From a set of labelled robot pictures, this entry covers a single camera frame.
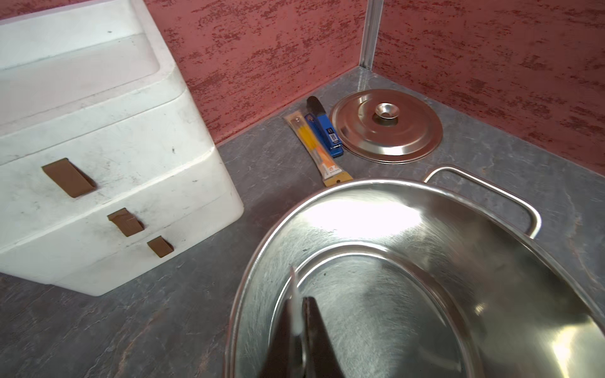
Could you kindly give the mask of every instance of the styrofoam drawer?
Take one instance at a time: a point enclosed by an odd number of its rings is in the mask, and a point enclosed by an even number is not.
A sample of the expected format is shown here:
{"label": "styrofoam drawer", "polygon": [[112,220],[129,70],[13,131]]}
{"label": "styrofoam drawer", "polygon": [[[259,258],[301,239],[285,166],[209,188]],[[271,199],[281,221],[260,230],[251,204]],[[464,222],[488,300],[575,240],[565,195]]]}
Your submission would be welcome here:
{"label": "styrofoam drawer", "polygon": [[4,19],[0,51],[0,165],[187,89],[143,0],[93,0]]}
{"label": "styrofoam drawer", "polygon": [[[122,251],[62,278],[54,284],[89,295],[102,295],[191,248],[236,221],[243,205],[235,188],[201,209]],[[174,251],[159,258],[146,242],[162,236]]]}
{"label": "styrofoam drawer", "polygon": [[[209,151],[189,91],[134,117],[0,166],[0,250],[145,185]],[[96,183],[71,198],[42,167],[63,158]]]}
{"label": "styrofoam drawer", "polygon": [[[55,282],[138,241],[149,240],[158,230],[226,194],[241,207],[218,151],[212,148],[198,159],[120,198],[58,224],[42,235],[5,248],[0,251],[0,271],[41,283]],[[134,214],[145,229],[126,237],[107,218],[122,208]],[[202,233],[208,232],[202,225],[196,228]]]}

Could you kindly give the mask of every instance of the blue box cutter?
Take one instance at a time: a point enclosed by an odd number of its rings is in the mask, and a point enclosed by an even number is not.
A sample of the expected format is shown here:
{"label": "blue box cutter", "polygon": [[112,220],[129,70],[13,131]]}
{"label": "blue box cutter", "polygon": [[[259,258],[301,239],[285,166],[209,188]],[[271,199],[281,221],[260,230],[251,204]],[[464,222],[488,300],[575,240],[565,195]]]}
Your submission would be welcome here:
{"label": "blue box cutter", "polygon": [[307,110],[309,113],[305,119],[311,125],[317,139],[321,141],[332,157],[342,155],[342,142],[317,97],[311,96],[307,99]]}

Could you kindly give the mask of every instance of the metal bowl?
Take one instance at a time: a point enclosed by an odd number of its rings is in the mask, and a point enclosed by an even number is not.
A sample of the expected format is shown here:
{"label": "metal bowl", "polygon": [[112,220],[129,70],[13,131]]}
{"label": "metal bowl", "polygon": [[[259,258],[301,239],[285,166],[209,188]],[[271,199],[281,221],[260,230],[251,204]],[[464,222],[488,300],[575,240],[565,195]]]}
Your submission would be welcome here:
{"label": "metal bowl", "polygon": [[265,236],[236,295],[224,377],[254,377],[289,282],[316,298],[354,377],[602,377],[603,314],[529,235],[425,183],[358,180],[299,204]]}

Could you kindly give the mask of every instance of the marble countertop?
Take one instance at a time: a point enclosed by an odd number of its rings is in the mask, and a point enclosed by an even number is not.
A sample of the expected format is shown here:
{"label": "marble countertop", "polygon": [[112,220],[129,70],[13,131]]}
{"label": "marble countertop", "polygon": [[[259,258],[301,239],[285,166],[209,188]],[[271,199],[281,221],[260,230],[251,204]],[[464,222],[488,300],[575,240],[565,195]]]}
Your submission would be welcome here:
{"label": "marble countertop", "polygon": [[[443,142],[426,158],[381,165],[345,151],[355,178],[420,180],[453,164],[523,197],[543,217],[536,237],[605,311],[605,177],[474,120],[362,68],[317,89],[326,108],[369,88],[410,93],[435,109]],[[222,371],[229,312],[264,234],[324,186],[283,115],[304,99],[219,146],[246,207],[235,223],[154,270],[101,296],[0,275],[0,376],[215,377]],[[450,173],[432,184],[460,193],[519,229],[528,214]]]}

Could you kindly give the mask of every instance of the red wall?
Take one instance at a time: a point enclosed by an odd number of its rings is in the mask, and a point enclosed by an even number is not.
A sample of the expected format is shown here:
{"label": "red wall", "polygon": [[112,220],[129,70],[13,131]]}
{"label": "red wall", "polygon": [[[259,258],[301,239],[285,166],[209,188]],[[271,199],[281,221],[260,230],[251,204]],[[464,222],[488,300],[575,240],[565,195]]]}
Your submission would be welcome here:
{"label": "red wall", "polygon": [[[1,0],[0,19],[79,2]],[[359,63],[367,0],[145,0],[216,142]]]}
{"label": "red wall", "polygon": [[374,70],[605,174],[603,0],[385,0]]}

